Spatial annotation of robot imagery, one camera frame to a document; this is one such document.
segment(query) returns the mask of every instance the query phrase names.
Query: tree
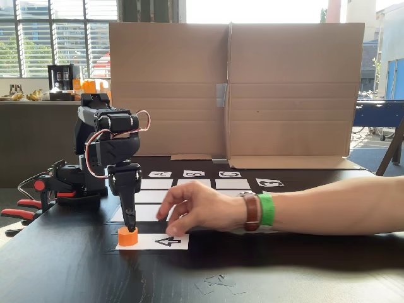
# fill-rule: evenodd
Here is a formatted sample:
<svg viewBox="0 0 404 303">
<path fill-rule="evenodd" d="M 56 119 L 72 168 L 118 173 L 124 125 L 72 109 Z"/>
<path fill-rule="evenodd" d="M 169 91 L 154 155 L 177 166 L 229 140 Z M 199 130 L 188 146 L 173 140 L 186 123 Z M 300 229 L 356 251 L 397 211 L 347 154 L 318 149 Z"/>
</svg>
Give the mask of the tree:
<svg viewBox="0 0 404 303">
<path fill-rule="evenodd" d="M 322 8 L 320 14 L 320 23 L 326 23 L 326 19 L 327 19 L 327 9 Z"/>
<path fill-rule="evenodd" d="M 52 49 L 48 45 L 36 44 L 24 37 L 24 60 L 25 68 L 44 68 L 47 69 L 51 63 L 49 59 L 52 57 Z M 5 56 L 0 57 L 0 73 L 19 73 L 18 71 L 18 54 L 16 49 L 15 37 L 10 37 L 8 41 L 0 42 L 0 52 Z"/>
<path fill-rule="evenodd" d="M 0 73 L 18 74 L 18 56 L 16 50 L 15 37 L 10 37 L 8 41 L 0 42 Z"/>
<path fill-rule="evenodd" d="M 379 60 L 376 60 L 376 58 L 373 58 L 372 61 L 373 61 L 373 66 L 376 68 L 376 79 L 374 81 L 376 83 L 379 83 L 381 63 Z"/>
</svg>

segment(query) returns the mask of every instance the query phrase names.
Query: cardboard panel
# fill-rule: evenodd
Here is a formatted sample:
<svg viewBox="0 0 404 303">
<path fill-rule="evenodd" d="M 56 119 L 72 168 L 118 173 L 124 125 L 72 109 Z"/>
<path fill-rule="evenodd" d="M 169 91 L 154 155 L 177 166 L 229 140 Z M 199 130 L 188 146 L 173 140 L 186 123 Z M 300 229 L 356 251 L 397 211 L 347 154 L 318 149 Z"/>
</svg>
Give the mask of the cardboard panel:
<svg viewBox="0 0 404 303">
<path fill-rule="evenodd" d="M 122 80 L 134 83 L 227 80 L 228 25 L 109 24 L 113 85 Z"/>
<path fill-rule="evenodd" d="M 110 24 L 114 105 L 151 115 L 136 155 L 225 153 L 217 84 L 227 82 L 228 32 L 228 25 Z"/>
<path fill-rule="evenodd" d="M 232 83 L 356 83 L 363 23 L 233 24 Z"/>
<path fill-rule="evenodd" d="M 342 156 L 349 152 L 363 34 L 363 24 L 232 25 L 229 163 L 352 168 Z"/>
<path fill-rule="evenodd" d="M 230 133 L 237 156 L 323 156 L 345 153 L 348 122 L 235 121 Z M 252 134 L 256 140 L 249 140 Z"/>
<path fill-rule="evenodd" d="M 304 156 L 234 156 L 229 160 L 231 167 L 237 169 L 361 169 L 362 167 L 342 157 L 304 157 Z"/>
</svg>

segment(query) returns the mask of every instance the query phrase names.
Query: black table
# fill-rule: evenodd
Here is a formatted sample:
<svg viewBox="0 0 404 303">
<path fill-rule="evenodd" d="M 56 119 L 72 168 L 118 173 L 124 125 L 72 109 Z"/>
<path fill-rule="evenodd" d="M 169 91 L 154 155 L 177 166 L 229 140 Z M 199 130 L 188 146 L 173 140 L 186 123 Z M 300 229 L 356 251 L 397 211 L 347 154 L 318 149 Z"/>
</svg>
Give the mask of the black table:
<svg viewBox="0 0 404 303">
<path fill-rule="evenodd" d="M 216 179 L 228 164 L 138 158 L 143 175 L 154 170 L 203 170 Z M 240 170 L 253 191 L 255 178 L 278 179 L 300 191 L 360 176 L 365 170 Z M 195 230 L 187 251 L 115 251 L 108 223 L 119 205 L 109 194 L 99 211 L 59 205 L 0 249 L 0 302 L 403 302 L 404 233 L 325 237 Z M 166 222 L 140 222 L 142 233 L 164 233 Z M 195 283 L 225 274 L 245 294 L 225 287 L 202 295 Z"/>
</svg>

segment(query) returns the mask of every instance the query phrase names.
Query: brown watch strap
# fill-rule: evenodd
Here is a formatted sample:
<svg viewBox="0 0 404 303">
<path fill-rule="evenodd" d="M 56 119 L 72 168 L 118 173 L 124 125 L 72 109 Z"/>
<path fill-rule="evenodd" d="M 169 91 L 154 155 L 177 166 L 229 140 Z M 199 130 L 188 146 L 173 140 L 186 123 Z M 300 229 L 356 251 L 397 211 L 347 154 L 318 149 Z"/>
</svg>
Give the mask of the brown watch strap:
<svg viewBox="0 0 404 303">
<path fill-rule="evenodd" d="M 245 194 L 243 198 L 247 208 L 247 222 L 244 224 L 244 229 L 248 232 L 254 232 L 261 223 L 260 218 L 258 218 L 257 196 L 255 194 Z"/>
</svg>

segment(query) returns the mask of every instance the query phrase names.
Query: hand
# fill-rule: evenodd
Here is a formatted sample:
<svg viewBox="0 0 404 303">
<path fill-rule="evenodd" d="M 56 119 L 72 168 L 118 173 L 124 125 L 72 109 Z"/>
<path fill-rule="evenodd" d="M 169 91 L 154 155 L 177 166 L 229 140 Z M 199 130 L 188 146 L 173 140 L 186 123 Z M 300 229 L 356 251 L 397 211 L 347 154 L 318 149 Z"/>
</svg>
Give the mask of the hand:
<svg viewBox="0 0 404 303">
<path fill-rule="evenodd" d="M 198 181 L 170 188 L 158 210 L 157 219 L 165 218 L 174 205 L 165 231 L 172 237 L 182 237 L 195 226 L 232 230 L 247 221 L 243 198 L 220 194 Z"/>
</svg>

